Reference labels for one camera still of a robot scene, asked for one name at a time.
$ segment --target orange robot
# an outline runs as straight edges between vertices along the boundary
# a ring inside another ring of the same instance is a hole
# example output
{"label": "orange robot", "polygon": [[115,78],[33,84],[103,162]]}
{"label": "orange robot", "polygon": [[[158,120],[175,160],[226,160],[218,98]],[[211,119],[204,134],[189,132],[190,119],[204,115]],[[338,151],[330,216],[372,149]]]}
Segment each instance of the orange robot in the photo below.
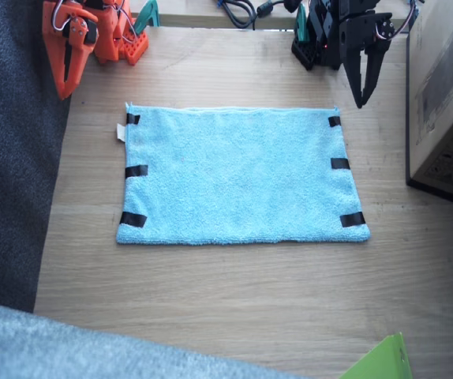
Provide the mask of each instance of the orange robot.
{"label": "orange robot", "polygon": [[131,17],[129,0],[46,0],[43,38],[60,99],[79,85],[88,56],[100,63],[126,59],[135,65],[148,48],[146,24],[159,26],[158,6],[150,0]]}

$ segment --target microfiber towel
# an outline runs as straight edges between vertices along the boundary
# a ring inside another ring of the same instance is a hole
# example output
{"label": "microfiber towel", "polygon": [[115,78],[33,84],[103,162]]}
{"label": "microfiber towel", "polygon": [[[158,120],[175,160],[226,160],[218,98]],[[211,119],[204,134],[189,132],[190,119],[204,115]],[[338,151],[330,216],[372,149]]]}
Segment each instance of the microfiber towel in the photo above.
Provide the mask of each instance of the microfiber towel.
{"label": "microfiber towel", "polygon": [[363,242],[338,109],[127,105],[119,243]]}

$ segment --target black cable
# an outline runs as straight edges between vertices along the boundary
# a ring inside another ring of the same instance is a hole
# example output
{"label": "black cable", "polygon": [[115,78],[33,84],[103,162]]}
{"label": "black cable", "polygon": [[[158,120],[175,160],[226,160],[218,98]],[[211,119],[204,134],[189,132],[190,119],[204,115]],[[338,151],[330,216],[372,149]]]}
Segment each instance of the black cable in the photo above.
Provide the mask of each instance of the black cable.
{"label": "black cable", "polygon": [[[223,7],[223,9],[226,12],[226,15],[228,16],[228,18],[230,18],[230,21],[232,21],[232,24],[234,24],[236,28],[246,29],[249,26],[252,26],[253,30],[255,30],[255,21],[258,17],[262,18],[267,16],[271,12],[271,8],[273,6],[283,3],[284,3],[283,0],[277,0],[276,2],[271,2],[269,0],[264,5],[269,5],[270,11],[262,15],[255,10],[255,7],[253,6],[250,0],[219,0],[219,4]],[[243,9],[248,14],[247,21],[241,20],[239,17],[235,16],[234,13],[231,11],[230,6],[237,6]]]}

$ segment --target wooden table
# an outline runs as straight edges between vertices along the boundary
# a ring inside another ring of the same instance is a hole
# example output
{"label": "wooden table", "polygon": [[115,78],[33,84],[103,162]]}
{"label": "wooden table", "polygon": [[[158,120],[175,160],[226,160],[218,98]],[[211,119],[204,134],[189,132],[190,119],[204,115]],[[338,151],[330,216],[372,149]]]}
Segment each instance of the wooden table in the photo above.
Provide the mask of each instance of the wooden table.
{"label": "wooden table", "polygon": [[[254,7],[263,4],[265,0],[252,0]],[[130,10],[138,14],[146,0],[131,0]],[[160,0],[158,7],[162,26],[183,26],[194,28],[233,28],[231,21],[223,9],[218,9],[217,0]],[[307,8],[308,1],[303,0]],[[246,15],[243,10],[231,7],[232,12],[239,17]],[[407,0],[381,0],[376,11],[393,13],[392,21],[398,27],[406,19],[410,7]],[[271,15],[256,21],[257,28],[263,29],[292,29],[295,26],[297,13],[288,13],[283,5],[274,7]]]}
{"label": "wooden table", "polygon": [[[91,58],[73,95],[36,313],[319,378],[401,331],[414,377],[453,377],[453,203],[405,185],[405,40],[393,42],[358,110],[343,69],[307,73],[290,53],[291,32],[148,34],[137,66]],[[125,151],[114,129],[130,101],[337,105],[372,239],[117,245]]]}

